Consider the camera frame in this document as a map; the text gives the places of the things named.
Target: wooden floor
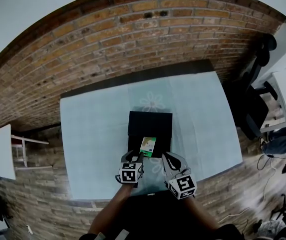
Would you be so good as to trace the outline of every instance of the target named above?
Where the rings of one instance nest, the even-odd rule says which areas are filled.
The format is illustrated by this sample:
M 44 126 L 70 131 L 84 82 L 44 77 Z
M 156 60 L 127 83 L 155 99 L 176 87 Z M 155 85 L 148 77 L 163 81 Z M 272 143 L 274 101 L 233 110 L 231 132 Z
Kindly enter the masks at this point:
M 248 141 L 239 130 L 244 162 L 220 175 L 198 182 L 196 199 L 219 221 L 234 223 L 246 239 L 251 238 L 252 224 L 267 219 L 271 210 L 282 203 L 281 194 L 286 193 L 286 174 L 281 170 L 286 159 L 274 159 L 277 169 L 274 177 L 263 190 L 268 178 L 274 173 L 270 164 L 262 171 L 257 170 L 261 155 L 257 141 Z M 8 220 L 11 227 L 9 239 L 78 239 L 86 233 L 91 221 L 107 201 L 76 201 L 71 199 L 66 173 L 61 131 L 53 128 L 37 136 L 48 139 L 50 145 L 28 144 L 27 154 L 31 165 L 53 164 L 53 169 L 18 171 L 16 180 L 0 178 L 0 197 L 7 202 Z M 28 235 L 26 225 L 33 230 Z

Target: white cube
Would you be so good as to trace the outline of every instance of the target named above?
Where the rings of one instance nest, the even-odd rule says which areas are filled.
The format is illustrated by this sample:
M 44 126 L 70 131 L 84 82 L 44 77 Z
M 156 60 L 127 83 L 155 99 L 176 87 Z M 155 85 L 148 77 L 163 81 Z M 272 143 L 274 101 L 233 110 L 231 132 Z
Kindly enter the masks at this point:
M 143 164 L 139 162 L 121 162 L 118 172 L 121 183 L 137 183 L 143 175 Z
M 168 182 L 168 189 L 177 199 L 183 199 L 194 195 L 196 193 L 197 186 L 190 174 L 176 179 L 171 179 Z

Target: forearm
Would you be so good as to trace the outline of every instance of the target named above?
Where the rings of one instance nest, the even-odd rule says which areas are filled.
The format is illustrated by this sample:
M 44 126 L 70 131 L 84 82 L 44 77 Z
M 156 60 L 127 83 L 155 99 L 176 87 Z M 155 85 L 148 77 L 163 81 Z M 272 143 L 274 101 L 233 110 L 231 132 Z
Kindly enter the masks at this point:
M 205 227 L 209 231 L 214 231 L 219 228 L 214 217 L 211 216 L 193 196 L 189 196 L 182 201 L 200 226 Z
M 113 223 L 114 219 L 122 209 L 123 204 L 130 197 L 133 187 L 133 184 L 124 184 L 121 186 L 121 188 L 115 194 L 113 199 L 95 217 L 88 231 L 89 233 L 97 235 L 102 232 L 103 234 L 106 234 L 106 232 L 110 228 L 110 225 Z

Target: black office chair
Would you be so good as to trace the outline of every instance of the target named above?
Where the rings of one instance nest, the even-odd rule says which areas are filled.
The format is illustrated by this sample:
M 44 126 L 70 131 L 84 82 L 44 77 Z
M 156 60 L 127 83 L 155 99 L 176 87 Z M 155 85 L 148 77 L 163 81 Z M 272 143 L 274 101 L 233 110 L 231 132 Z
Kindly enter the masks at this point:
M 256 51 L 256 60 L 250 72 L 236 82 L 223 86 L 229 106 L 231 108 L 235 125 L 240 127 L 250 140 L 261 135 L 262 127 L 268 114 L 268 107 L 259 93 L 251 86 L 256 80 L 262 67 L 270 59 L 269 51 L 275 50 L 277 42 L 271 34 L 264 34 Z M 267 91 L 277 100 L 277 94 L 272 86 L 264 83 Z

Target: jeans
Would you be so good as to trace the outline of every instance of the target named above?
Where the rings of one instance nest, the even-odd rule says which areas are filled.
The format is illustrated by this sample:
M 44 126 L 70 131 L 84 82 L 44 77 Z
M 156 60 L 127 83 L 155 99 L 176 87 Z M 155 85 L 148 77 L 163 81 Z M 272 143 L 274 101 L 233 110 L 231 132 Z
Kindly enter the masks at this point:
M 269 133 L 270 142 L 266 143 L 262 151 L 264 154 L 286 154 L 286 127 Z

